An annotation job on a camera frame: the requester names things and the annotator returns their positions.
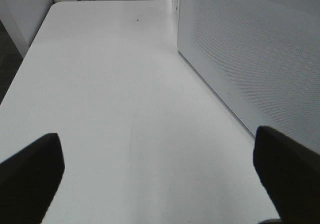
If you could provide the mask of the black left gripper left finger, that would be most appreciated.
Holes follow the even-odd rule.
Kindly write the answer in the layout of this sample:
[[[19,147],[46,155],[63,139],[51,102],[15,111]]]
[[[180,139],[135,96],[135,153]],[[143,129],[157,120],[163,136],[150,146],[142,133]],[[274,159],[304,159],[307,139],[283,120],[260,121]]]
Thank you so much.
[[[65,171],[60,138],[48,133],[0,164],[0,222],[40,224]]]

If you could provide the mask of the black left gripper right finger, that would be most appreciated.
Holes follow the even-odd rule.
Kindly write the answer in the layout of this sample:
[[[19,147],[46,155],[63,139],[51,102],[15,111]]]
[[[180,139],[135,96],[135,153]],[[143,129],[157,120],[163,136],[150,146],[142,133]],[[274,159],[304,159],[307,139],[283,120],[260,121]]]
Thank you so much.
[[[284,224],[320,222],[320,156],[269,126],[256,131],[253,165]]]

